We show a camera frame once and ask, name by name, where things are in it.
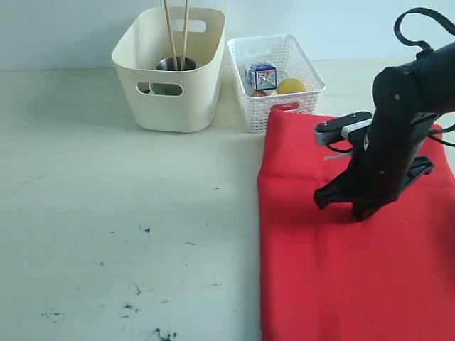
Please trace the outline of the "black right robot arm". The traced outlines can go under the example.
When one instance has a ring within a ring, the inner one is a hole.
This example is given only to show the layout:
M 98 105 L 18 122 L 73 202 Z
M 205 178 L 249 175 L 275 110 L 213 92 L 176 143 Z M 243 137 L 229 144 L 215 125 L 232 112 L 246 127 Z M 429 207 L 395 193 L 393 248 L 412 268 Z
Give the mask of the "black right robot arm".
M 316 143 L 332 148 L 347 141 L 348 167 L 315 190 L 320 209 L 349 202 L 356 219 L 364 220 L 394 202 L 434 164 L 418 156 L 442 115 L 454 111 L 454 45 L 427 49 L 412 62 L 387 67 L 373 81 L 375 112 L 353 112 L 314 127 Z

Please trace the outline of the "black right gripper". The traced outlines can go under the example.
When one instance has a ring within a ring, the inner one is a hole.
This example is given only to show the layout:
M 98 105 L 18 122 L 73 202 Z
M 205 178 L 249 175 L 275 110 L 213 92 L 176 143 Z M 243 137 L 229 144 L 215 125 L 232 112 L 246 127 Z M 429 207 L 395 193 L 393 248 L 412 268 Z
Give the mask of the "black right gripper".
M 376 110 L 348 169 L 314 191 L 318 208 L 352 202 L 354 218 L 363 221 L 396 201 L 418 177 L 433 170 L 434 164 L 417 154 L 438 116 Z

